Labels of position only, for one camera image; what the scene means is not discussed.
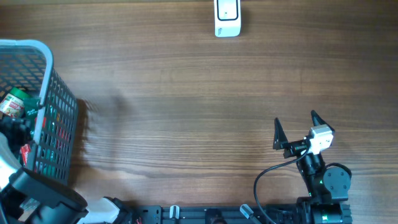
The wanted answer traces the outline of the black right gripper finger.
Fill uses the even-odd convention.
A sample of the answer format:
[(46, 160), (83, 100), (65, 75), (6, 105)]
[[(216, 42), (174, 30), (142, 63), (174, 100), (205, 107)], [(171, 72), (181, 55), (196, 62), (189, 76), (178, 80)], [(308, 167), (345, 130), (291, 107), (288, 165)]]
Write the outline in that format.
[(335, 130), (326, 121), (324, 121), (315, 110), (311, 110), (311, 117), (314, 126), (327, 125), (332, 131)]
[(283, 127), (278, 118), (274, 119), (274, 140), (273, 149), (280, 150), (285, 149), (289, 141), (284, 133)]

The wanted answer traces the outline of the green lid spice jar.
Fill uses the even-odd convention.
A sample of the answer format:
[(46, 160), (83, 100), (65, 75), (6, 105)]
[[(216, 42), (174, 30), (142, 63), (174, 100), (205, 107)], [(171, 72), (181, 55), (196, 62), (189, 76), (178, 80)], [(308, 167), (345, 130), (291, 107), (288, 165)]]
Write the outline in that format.
[(20, 118), (24, 113), (24, 100), (30, 97), (19, 88), (12, 88), (1, 102), (1, 113), (12, 118)]

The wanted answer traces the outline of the green 3M gloves package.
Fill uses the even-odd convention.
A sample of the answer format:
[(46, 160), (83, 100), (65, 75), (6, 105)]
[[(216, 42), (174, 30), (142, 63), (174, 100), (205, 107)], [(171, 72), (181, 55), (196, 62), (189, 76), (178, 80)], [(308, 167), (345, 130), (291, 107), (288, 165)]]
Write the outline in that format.
[(26, 98), (24, 99), (25, 118), (30, 121), (30, 135), (34, 138), (35, 124), (39, 112), (40, 98)]

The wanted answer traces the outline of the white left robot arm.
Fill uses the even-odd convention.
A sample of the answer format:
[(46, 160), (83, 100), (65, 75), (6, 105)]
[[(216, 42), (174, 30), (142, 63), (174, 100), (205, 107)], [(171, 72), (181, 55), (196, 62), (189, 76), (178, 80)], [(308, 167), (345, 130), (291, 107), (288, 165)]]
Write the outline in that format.
[[(26, 169), (12, 153), (30, 142), (30, 121), (1, 119), (1, 223), (116, 223), (121, 209), (107, 198), (88, 203), (67, 186)], [(23, 203), (37, 206), (21, 221)]]

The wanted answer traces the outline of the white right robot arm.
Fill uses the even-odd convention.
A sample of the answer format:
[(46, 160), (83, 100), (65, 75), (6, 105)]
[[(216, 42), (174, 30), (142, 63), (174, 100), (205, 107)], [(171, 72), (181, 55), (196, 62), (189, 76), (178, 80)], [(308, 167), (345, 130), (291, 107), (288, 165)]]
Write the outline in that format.
[(306, 185), (308, 196), (293, 204), (266, 205), (275, 223), (351, 223), (348, 190), (352, 173), (339, 163), (326, 164), (322, 151), (333, 141), (335, 130), (315, 111), (311, 111), (313, 127), (302, 140), (288, 141), (279, 119), (274, 120), (273, 148), (282, 149), (284, 158), (294, 158)]

